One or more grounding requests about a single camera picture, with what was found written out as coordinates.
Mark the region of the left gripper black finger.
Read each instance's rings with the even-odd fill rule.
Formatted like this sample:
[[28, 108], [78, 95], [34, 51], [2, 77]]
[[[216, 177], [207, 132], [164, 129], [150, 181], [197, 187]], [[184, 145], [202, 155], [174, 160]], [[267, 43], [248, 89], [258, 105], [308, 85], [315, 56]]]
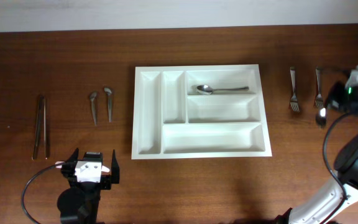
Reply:
[[78, 162], [79, 149], [76, 148], [73, 154], [65, 161], [64, 165], [62, 165], [61, 173], [62, 174], [74, 174], [75, 167]]
[[111, 161], [111, 183], [118, 184], [120, 183], [120, 167], [116, 159], [116, 151], [112, 152], [112, 161]]

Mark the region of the steel fork nearer tray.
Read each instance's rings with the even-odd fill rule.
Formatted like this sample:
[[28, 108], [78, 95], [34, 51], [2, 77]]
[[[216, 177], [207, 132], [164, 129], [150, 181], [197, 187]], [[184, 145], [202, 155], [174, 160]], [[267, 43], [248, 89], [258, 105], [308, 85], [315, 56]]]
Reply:
[[290, 68], [290, 76], [291, 76], [291, 85], [292, 85], [292, 97], [290, 98], [290, 106], [292, 110], [296, 113], [300, 112], [300, 107], [298, 104], [298, 98], [296, 97], [296, 72], [295, 68]]

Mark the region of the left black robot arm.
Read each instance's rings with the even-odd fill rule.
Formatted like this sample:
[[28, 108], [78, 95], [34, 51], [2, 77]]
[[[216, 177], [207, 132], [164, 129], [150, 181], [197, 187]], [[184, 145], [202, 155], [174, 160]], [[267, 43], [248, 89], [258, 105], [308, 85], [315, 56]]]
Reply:
[[69, 188], [57, 200], [61, 223], [96, 223], [101, 191], [111, 190], [120, 183], [120, 167], [116, 152], [112, 152], [111, 166], [103, 165], [101, 152], [86, 152], [78, 158], [79, 149], [59, 164], [60, 172], [67, 179]]

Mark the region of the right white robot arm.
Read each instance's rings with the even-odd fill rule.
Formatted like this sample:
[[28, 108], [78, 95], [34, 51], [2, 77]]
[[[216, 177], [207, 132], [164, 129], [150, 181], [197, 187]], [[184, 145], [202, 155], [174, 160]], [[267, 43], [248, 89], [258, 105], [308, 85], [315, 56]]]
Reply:
[[336, 215], [358, 202], [358, 134], [339, 151], [333, 164], [327, 157], [329, 136], [336, 125], [347, 117], [358, 116], [358, 66], [342, 73], [346, 82], [336, 82], [326, 99], [320, 92], [315, 98], [319, 126], [326, 125], [328, 110], [342, 114], [330, 125], [323, 141], [323, 161], [331, 177], [307, 202], [277, 216], [274, 224], [334, 223]]

